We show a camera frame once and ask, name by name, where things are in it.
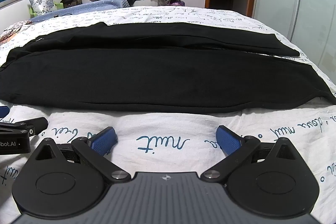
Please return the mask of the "black pants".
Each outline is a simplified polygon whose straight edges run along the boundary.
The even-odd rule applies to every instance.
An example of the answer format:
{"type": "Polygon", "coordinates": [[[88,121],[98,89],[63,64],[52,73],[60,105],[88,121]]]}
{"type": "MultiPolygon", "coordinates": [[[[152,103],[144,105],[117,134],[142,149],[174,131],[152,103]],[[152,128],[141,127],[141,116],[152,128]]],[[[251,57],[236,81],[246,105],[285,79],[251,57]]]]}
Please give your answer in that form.
{"type": "Polygon", "coordinates": [[[71,110],[292,109],[325,81],[274,34],[189,23],[97,23],[39,36],[1,66],[1,99],[71,110]]]}

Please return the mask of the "colourful patterned cloth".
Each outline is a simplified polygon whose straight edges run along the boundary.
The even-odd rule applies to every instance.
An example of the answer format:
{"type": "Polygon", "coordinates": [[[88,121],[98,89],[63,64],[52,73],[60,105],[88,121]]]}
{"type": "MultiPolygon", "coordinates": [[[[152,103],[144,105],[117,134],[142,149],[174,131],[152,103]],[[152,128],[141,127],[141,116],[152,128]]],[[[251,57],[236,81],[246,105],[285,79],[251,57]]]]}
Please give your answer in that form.
{"type": "Polygon", "coordinates": [[[33,22],[31,20],[23,20],[17,23],[12,24],[7,29],[1,33],[0,36],[0,43],[4,44],[7,43],[9,40],[11,40],[17,33],[26,30],[29,28],[30,25],[32,25],[33,22]]]}

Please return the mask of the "white bedsheet with blue script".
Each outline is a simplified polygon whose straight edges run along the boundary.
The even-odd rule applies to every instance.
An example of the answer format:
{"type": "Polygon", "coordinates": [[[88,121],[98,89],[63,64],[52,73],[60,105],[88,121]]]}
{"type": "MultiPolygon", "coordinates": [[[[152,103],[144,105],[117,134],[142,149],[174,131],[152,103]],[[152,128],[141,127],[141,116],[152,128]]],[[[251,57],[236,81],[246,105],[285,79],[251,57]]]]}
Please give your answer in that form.
{"type": "MultiPolygon", "coordinates": [[[[258,20],[233,11],[193,7],[130,7],[49,19],[24,28],[1,45],[1,61],[9,51],[51,32],[86,27],[103,22],[127,23],[185,22],[221,28],[271,34],[273,29],[258,20]]],[[[335,106],[323,98],[292,110],[245,109],[235,113],[195,115],[176,113],[113,113],[48,109],[10,105],[4,118],[14,123],[45,117],[49,126],[31,139],[36,147],[49,137],[66,143],[76,137],[90,137],[111,126],[118,142],[107,158],[129,173],[203,172],[224,157],[215,133],[224,125],[239,135],[253,135],[262,141],[279,137],[291,140],[319,183],[319,198],[313,216],[322,223],[335,223],[335,106]]]]}

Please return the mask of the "floral white pillow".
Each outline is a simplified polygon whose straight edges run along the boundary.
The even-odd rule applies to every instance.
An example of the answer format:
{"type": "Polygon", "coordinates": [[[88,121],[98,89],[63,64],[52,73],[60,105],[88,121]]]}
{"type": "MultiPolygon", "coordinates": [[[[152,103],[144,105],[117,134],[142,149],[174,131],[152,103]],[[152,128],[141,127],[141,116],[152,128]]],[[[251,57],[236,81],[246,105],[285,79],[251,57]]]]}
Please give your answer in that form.
{"type": "Polygon", "coordinates": [[[37,15],[47,14],[57,10],[54,0],[29,0],[33,12],[37,15]]]}

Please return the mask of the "green plastic basket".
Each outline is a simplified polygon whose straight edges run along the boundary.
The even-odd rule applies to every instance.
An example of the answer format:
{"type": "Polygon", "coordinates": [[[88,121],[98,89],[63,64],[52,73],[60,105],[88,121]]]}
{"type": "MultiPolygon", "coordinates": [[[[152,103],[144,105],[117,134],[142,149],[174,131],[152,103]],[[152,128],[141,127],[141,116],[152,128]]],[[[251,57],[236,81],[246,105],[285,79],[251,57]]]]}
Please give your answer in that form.
{"type": "MultiPolygon", "coordinates": [[[[62,3],[55,3],[55,6],[57,10],[61,10],[64,8],[62,3]]],[[[30,18],[34,18],[38,16],[37,13],[33,11],[33,8],[31,7],[31,5],[28,5],[28,8],[29,8],[30,18]]]]}

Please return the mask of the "light blue blanket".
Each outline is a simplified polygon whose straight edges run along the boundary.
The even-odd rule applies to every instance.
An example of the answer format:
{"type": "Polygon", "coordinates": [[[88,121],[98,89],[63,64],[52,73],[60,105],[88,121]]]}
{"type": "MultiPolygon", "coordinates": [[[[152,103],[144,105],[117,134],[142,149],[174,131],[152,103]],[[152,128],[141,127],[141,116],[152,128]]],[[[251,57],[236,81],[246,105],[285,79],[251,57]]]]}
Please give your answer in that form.
{"type": "Polygon", "coordinates": [[[84,3],[77,6],[72,6],[69,8],[60,9],[57,11],[49,12],[43,15],[31,18],[32,22],[42,22],[51,18],[67,16],[67,15],[78,15],[86,12],[104,11],[112,9],[121,9],[130,7],[127,0],[99,0],[96,2],[84,3]]]}

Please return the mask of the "dark bag by wall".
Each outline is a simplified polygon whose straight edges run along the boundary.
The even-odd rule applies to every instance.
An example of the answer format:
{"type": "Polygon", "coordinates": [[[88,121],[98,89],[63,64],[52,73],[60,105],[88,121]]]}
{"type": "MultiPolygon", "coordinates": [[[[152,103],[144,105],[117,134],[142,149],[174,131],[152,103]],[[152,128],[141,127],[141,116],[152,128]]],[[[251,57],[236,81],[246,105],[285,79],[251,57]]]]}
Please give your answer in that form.
{"type": "Polygon", "coordinates": [[[64,8],[77,6],[82,4],[82,0],[61,0],[60,1],[63,4],[64,8]]]}

